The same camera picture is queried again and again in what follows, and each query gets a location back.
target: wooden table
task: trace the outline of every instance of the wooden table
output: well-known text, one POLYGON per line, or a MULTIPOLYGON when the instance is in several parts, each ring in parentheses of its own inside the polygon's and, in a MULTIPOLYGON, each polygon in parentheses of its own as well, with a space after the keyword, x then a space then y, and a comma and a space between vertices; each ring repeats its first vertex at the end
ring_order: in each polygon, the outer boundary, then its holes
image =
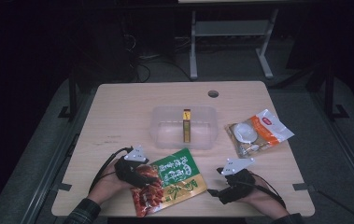
MULTIPOLYGON (((228 158, 237 158, 224 125, 240 122, 269 109, 276 110, 264 84, 244 82, 179 82, 145 84, 106 84, 99 87, 83 126, 63 183, 52 207, 55 216, 67 216, 82 198, 106 159, 116 150, 141 145, 151 161, 164 158, 178 149, 159 149, 149 134, 152 109, 157 105, 209 105, 217 109, 219 134, 211 149, 192 149, 209 189, 225 189, 225 178, 216 171, 228 158), (209 91, 219 96, 211 98, 209 91)), ((290 150, 283 142, 255 156, 249 170, 262 176, 283 197, 291 213, 312 216, 314 205, 306 190, 295 191, 292 184, 304 183, 290 150)), ((129 190, 103 204, 100 216, 135 217, 129 190)), ((245 203, 223 205, 207 192, 172 205, 154 217, 254 217, 260 214, 245 203)))

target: table hole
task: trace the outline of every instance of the table hole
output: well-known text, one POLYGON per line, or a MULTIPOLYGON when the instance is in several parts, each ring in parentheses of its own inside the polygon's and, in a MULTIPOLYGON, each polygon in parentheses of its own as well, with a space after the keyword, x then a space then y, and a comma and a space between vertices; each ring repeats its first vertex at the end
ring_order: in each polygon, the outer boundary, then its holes
POLYGON ((219 96, 219 92, 217 91, 209 91, 208 96, 211 98, 217 98, 219 96))

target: sleeve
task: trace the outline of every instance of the sleeve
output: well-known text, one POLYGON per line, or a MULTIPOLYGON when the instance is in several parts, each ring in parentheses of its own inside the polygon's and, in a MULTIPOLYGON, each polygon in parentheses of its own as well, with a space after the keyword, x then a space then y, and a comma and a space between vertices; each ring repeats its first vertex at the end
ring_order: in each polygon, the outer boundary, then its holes
POLYGON ((302 216, 296 213, 274 220, 271 224, 304 224, 304 221, 302 216))
POLYGON ((90 199, 83 199, 69 214, 64 224, 92 224, 98 217, 101 207, 90 199))

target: gray carpet floor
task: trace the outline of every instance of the gray carpet floor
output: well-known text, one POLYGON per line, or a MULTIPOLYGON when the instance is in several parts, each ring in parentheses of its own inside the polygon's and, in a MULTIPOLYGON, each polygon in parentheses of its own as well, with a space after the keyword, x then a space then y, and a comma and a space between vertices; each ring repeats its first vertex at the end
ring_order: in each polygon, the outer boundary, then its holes
MULTIPOLYGON (((270 43, 266 56, 275 75, 271 80, 264 77, 256 58, 254 49, 259 42, 244 40, 238 46, 199 51, 197 81, 261 80, 268 86, 277 84, 297 72, 285 69, 292 44, 292 39, 270 43)), ((147 61, 143 64, 150 70, 150 75, 148 69, 138 67, 140 79, 187 82, 188 55, 186 50, 182 51, 172 63, 162 57, 147 61)), ((346 156, 346 144, 341 144, 335 134, 340 132, 354 153, 354 97, 347 85, 338 79, 335 81, 334 102, 343 105, 350 118, 331 122, 323 113, 323 91, 307 92, 304 88, 307 79, 302 77, 281 90, 269 90, 270 96, 281 121, 295 133, 289 142, 304 182, 354 211, 354 166, 346 156)), ((0 196, 0 223, 63 222, 62 217, 55 217, 50 210, 69 161, 68 149, 82 128, 94 95, 95 89, 79 93, 76 118, 72 121, 60 119, 61 109, 68 105, 67 80, 60 86, 0 196)), ((316 214, 305 217, 306 223, 354 223, 354 216, 340 205, 315 191, 310 192, 310 196, 316 214)), ((226 221, 239 223, 241 220, 226 221)), ((247 222, 269 223, 270 219, 251 217, 247 222)), ((106 218, 99 217, 95 223, 106 223, 106 218)))

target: hand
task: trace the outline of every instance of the hand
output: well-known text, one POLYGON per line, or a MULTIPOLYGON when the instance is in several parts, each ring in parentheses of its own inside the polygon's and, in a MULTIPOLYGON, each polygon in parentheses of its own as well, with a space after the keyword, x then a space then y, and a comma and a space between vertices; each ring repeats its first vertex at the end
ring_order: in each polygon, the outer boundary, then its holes
MULTIPOLYGON (((255 184, 269 189, 267 184, 259 177, 253 175, 255 184)), ((248 203, 256 208, 260 213, 270 217, 273 220, 287 216, 290 213, 274 198, 261 190, 254 189, 247 197, 237 200, 236 202, 248 203)))
POLYGON ((88 199, 101 205, 103 202, 110 199, 113 195, 122 189, 129 189, 132 187, 127 182, 119 180, 115 174, 115 163, 118 160, 111 162, 102 173, 102 178, 98 180, 92 191, 87 196, 88 199))

